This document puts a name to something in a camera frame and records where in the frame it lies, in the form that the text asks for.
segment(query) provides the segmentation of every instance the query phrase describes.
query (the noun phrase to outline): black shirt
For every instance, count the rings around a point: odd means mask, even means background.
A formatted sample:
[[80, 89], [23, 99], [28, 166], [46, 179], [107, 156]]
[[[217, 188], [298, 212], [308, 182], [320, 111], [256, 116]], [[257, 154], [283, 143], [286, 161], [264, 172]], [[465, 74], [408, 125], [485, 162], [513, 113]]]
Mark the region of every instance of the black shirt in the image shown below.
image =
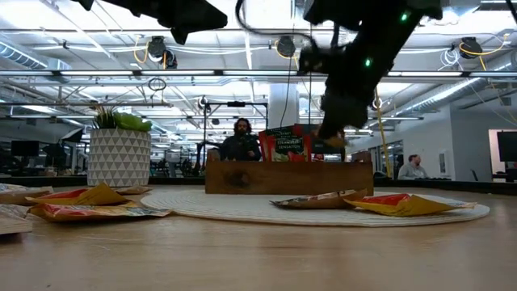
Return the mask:
[[261, 157], [257, 137], [250, 134], [228, 137], [221, 147], [221, 160], [258, 161]]

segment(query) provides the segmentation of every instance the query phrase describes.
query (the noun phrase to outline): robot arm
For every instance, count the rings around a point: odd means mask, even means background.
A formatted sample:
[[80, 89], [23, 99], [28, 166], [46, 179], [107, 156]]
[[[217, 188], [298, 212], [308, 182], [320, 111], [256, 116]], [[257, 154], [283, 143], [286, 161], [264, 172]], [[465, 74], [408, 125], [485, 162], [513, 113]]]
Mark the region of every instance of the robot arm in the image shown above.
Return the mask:
[[301, 51], [301, 73], [328, 74], [320, 138], [328, 139], [347, 125], [361, 128], [366, 123], [377, 84], [423, 16], [441, 19], [440, 1], [307, 1], [305, 20], [312, 24], [331, 20], [357, 32], [344, 48], [312, 45]]

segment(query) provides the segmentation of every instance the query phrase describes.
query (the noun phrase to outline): man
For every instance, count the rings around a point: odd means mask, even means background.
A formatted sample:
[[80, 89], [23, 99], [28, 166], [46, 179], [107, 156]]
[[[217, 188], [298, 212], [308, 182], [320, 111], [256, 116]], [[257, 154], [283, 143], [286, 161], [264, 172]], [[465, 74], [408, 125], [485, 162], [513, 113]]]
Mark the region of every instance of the man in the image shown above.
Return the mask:
[[401, 167], [398, 172], [398, 179], [425, 179], [429, 178], [423, 167], [420, 166], [422, 159], [417, 154], [411, 154], [408, 158], [410, 163]]
[[261, 158], [257, 137], [250, 135], [251, 125], [246, 118], [239, 118], [233, 125], [233, 136], [221, 147], [221, 160], [258, 161]]

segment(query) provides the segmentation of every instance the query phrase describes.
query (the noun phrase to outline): white geometric planter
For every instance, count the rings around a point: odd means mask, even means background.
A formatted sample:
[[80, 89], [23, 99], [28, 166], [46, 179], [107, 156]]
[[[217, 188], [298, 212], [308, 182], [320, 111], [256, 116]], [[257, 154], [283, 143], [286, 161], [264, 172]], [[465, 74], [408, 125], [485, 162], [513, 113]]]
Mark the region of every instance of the white geometric planter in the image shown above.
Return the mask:
[[110, 187], [149, 183], [151, 136], [125, 129], [94, 129], [88, 156], [88, 186]]

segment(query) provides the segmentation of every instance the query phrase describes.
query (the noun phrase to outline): desk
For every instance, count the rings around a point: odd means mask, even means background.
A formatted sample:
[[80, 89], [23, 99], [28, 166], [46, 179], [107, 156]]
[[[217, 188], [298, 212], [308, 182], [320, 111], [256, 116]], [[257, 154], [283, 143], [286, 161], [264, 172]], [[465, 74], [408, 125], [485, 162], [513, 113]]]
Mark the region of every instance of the desk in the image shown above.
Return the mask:
[[[203, 186], [156, 186], [155, 193]], [[420, 188], [491, 207], [440, 226], [269, 226], [189, 217], [55, 225], [0, 241], [2, 291], [516, 290], [517, 197]]]

